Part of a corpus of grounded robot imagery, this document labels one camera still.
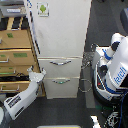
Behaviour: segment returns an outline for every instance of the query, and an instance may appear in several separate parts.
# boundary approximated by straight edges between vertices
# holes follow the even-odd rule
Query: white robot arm
[[[32,67],[28,69],[30,84],[28,88],[14,97],[7,98],[4,101],[4,107],[0,108],[0,128],[9,128],[9,122],[15,120],[20,113],[26,109],[37,97],[39,84],[41,84],[46,71],[35,73]]]

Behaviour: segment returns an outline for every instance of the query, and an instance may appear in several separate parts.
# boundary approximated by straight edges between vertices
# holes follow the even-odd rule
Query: white cabinet
[[[35,34],[32,35],[40,50],[39,54],[34,44],[40,70],[44,68],[47,72],[44,79],[47,98],[76,97],[91,0],[30,0],[29,3],[24,0],[24,3],[31,31],[30,10],[33,16]],[[47,3],[48,17],[38,15],[38,3]]]

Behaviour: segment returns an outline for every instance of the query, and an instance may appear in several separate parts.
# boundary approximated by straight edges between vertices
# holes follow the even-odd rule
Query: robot
[[[111,46],[96,47],[93,61],[93,90],[108,104],[117,104],[128,90],[128,37],[115,33]]]
[[[7,98],[4,106],[0,107],[0,128],[9,128],[10,121],[15,120],[36,99],[46,71],[43,69],[42,73],[35,73],[32,69],[33,67],[30,67],[27,70],[31,81],[28,88],[14,97]]]

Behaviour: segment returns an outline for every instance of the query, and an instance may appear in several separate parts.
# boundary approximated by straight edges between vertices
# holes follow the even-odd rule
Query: gray floor
[[[120,22],[120,12],[128,6],[128,1],[106,0],[99,3],[92,0],[90,21],[85,45],[85,52],[91,51],[91,44],[110,45],[111,36],[115,32],[126,35]],[[90,67],[82,69],[81,79],[90,78]],[[80,80],[81,89],[88,90],[90,83]],[[91,115],[98,116],[101,127],[105,118],[101,110],[96,109],[96,100],[92,90],[87,93],[78,91],[76,99],[37,98],[15,121],[11,128],[36,128],[39,125],[79,125],[92,128]]]

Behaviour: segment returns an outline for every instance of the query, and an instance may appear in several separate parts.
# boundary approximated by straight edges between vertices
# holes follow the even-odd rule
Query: wooden drawer
[[[0,93],[21,92],[27,89],[29,81],[0,82]]]
[[[0,77],[1,76],[16,76],[16,75],[28,75],[27,69],[32,65],[27,66],[14,66],[14,67],[0,67]],[[39,72],[38,67],[35,65],[34,72]]]
[[[0,50],[0,66],[34,65],[31,49]]]
[[[79,78],[44,79],[47,99],[76,98]]]
[[[40,70],[47,72],[45,78],[80,76],[82,58],[38,59]]]
[[[27,30],[0,31],[0,49],[4,48],[31,48]]]

